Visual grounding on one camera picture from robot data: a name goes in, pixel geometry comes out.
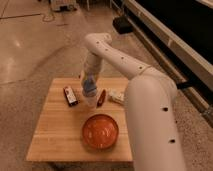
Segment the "tiled floor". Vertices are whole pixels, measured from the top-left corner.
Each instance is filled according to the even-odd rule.
[[[0,14],[7,0],[0,0]],[[29,163],[25,156],[51,80],[77,77],[87,50],[84,36],[108,32],[112,46],[161,69],[134,34],[118,35],[112,27],[116,14],[106,4],[85,5],[75,12],[0,20],[0,171],[51,170]],[[10,0],[3,17],[43,13],[52,20],[46,0]],[[102,76],[121,76],[104,63]],[[213,131],[179,92],[174,113],[189,171],[213,170]],[[75,164],[72,170],[132,170],[125,165]]]

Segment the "wooden tabletop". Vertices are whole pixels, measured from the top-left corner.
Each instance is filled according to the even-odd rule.
[[[100,78],[99,93],[105,89],[124,91],[125,78]],[[63,87],[70,85],[79,100],[75,107],[69,107]],[[85,104],[79,79],[56,78],[49,89],[33,139],[28,150],[27,161],[132,161],[123,106],[107,99],[102,107],[90,109]],[[119,126],[119,136],[114,147],[94,150],[82,141],[82,126],[95,114],[107,114]]]

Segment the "red object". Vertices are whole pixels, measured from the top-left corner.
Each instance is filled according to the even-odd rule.
[[[90,117],[82,129],[84,141],[96,149],[105,149],[115,144],[118,137],[118,125],[108,115],[98,114]]]
[[[101,107],[103,105],[105,97],[106,97],[106,90],[103,90],[98,99],[97,107]]]

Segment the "wooden bowl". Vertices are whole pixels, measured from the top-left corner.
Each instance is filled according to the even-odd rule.
[[[118,133],[119,129],[115,120],[105,114],[90,117],[82,129],[84,141],[95,149],[106,149],[114,145]]]

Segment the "table leg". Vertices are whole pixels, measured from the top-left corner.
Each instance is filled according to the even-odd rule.
[[[89,0],[87,0],[87,10],[89,11],[90,8],[89,8]]]
[[[112,0],[109,0],[109,7],[112,8]]]
[[[47,162],[47,164],[54,170],[54,171],[62,171],[63,169],[61,169],[60,167],[57,166],[57,164],[53,163],[53,162]]]

